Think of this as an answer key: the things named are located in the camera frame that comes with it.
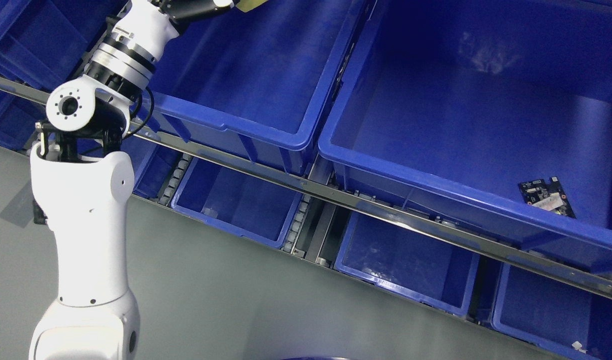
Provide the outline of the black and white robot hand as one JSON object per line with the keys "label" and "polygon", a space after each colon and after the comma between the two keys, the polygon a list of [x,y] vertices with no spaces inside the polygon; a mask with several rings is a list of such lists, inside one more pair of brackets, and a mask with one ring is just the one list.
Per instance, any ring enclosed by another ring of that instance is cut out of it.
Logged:
{"label": "black and white robot hand", "polygon": [[132,0],[110,37],[156,62],[166,44],[179,37],[189,23],[224,14],[236,4],[236,0]]}

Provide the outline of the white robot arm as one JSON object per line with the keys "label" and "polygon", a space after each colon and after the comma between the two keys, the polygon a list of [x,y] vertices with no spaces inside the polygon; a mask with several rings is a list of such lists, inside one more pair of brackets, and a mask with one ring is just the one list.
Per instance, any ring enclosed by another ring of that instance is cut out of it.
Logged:
{"label": "white robot arm", "polygon": [[56,237],[58,290],[32,335],[30,360],[136,356],[140,313],[126,240],[135,175],[120,150],[131,104],[104,74],[81,75],[48,97],[48,121],[61,139],[32,147],[31,183]]}

